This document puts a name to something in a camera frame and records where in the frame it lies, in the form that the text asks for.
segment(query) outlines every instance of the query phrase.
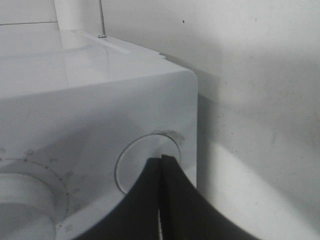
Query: circular recess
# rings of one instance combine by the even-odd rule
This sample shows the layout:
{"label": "circular recess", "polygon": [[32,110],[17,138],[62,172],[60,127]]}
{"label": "circular recess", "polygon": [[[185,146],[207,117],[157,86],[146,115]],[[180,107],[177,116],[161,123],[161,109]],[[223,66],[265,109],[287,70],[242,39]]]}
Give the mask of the circular recess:
{"label": "circular recess", "polygon": [[23,174],[0,174],[0,239],[55,240],[55,206],[48,187]]}
{"label": "circular recess", "polygon": [[135,184],[149,158],[169,155],[180,162],[180,150],[176,142],[163,134],[142,136],[127,146],[121,153],[115,168],[118,188],[127,193]]}

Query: white wall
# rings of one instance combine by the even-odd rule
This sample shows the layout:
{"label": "white wall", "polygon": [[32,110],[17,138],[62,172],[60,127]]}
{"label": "white wall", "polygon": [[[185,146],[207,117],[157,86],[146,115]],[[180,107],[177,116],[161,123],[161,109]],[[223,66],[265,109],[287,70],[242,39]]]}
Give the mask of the white wall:
{"label": "white wall", "polygon": [[54,0],[0,0],[1,33],[43,28],[58,29]]}
{"label": "white wall", "polygon": [[103,5],[107,34],[196,72],[201,193],[261,239],[320,239],[320,1]]}

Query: metal rod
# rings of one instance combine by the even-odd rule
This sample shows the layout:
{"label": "metal rod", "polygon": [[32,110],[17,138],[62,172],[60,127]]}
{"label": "metal rod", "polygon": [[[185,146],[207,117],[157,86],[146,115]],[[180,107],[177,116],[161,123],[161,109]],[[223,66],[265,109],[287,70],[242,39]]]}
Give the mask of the metal rod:
{"label": "metal rod", "polygon": [[105,29],[105,17],[104,17],[104,11],[102,8],[102,0],[99,0],[99,7],[100,7],[100,21],[101,21],[101,31],[102,34],[100,34],[98,36],[98,38],[102,39],[102,38],[106,38],[106,29]]}

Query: white dial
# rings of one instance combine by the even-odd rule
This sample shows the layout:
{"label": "white dial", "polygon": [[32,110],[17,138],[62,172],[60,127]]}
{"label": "white dial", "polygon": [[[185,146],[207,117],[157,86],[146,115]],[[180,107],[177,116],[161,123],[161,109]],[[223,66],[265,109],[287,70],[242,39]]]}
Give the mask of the white dial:
{"label": "white dial", "polygon": [[55,205],[40,180],[17,173],[0,174],[0,239],[55,240]]}

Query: white plastic casing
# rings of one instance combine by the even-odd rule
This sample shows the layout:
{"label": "white plastic casing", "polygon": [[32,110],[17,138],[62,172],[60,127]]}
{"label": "white plastic casing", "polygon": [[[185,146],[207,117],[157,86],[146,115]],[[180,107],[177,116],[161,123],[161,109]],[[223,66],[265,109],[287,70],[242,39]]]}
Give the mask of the white plastic casing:
{"label": "white plastic casing", "polygon": [[56,240],[105,217],[149,157],[176,156],[196,184],[192,71],[76,30],[0,33],[0,43],[0,174],[48,187]]}

